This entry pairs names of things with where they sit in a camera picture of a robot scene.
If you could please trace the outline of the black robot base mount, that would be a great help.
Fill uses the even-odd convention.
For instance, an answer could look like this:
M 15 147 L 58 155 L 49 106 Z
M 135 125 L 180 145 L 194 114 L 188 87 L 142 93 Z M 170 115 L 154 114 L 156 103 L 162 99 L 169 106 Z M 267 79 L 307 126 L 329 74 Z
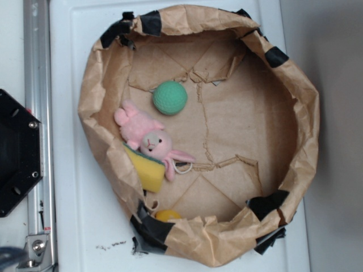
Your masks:
M 1 89 L 1 217 L 42 178 L 41 122 Z

